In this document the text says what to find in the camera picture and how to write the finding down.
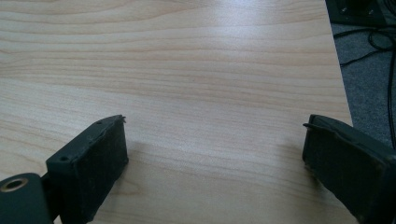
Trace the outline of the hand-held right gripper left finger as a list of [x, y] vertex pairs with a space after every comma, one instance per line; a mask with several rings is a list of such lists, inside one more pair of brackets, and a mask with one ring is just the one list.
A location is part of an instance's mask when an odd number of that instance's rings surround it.
[[124, 116], [100, 119], [46, 160], [63, 224], [87, 224], [128, 164]]

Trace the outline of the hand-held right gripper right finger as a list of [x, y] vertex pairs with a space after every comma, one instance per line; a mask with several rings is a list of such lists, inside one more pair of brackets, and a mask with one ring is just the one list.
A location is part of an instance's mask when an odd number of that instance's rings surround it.
[[360, 224], [396, 223], [396, 150], [337, 119], [312, 115], [303, 161]]

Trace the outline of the black stand base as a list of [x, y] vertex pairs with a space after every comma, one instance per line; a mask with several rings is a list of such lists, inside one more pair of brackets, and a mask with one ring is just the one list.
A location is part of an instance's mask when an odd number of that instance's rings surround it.
[[325, 0], [331, 23], [385, 27], [396, 25], [396, 0]]

